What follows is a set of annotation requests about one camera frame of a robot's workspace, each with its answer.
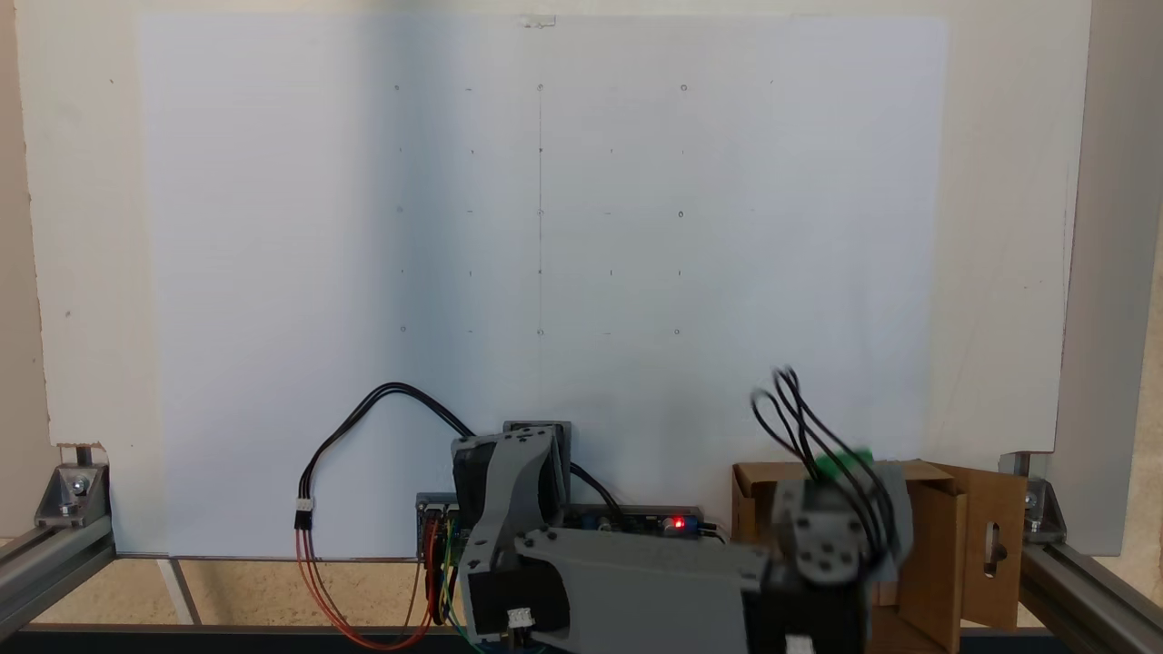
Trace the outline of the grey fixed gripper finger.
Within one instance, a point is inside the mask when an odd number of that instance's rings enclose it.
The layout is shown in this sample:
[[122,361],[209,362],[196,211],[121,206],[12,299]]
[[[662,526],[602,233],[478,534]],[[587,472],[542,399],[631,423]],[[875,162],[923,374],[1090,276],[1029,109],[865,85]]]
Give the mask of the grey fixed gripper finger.
[[911,514],[906,461],[873,461],[861,465],[864,488],[878,514]]

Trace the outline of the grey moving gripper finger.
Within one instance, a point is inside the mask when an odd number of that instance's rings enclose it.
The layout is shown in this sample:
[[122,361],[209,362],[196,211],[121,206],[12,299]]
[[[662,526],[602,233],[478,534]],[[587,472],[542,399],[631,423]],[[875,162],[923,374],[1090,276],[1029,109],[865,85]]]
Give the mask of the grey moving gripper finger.
[[778,481],[772,534],[782,556],[809,584],[850,585],[859,580],[865,533],[839,484]]

